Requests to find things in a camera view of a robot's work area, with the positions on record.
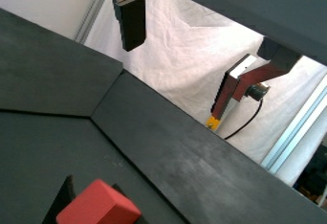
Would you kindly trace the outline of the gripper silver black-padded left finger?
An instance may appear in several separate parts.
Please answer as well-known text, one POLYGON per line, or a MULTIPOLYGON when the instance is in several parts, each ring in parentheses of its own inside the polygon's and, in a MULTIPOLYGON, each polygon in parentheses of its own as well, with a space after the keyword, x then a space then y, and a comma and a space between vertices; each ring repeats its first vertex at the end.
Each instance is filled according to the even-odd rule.
POLYGON ((115 16, 120 24, 123 49, 128 52, 144 43, 146 0, 112 0, 115 16))

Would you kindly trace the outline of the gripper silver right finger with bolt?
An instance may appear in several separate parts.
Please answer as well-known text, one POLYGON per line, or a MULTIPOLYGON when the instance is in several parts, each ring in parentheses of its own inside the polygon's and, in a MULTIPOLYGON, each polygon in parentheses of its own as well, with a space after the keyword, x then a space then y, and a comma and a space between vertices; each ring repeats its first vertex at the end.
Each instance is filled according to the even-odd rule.
POLYGON ((246 54, 224 72, 211 108, 212 121, 223 119, 223 112, 231 100, 240 101, 244 96, 251 96, 260 101, 267 94, 267 91, 259 88, 260 83, 286 75, 302 57, 299 53, 267 37, 263 38, 256 55, 258 57, 246 54))

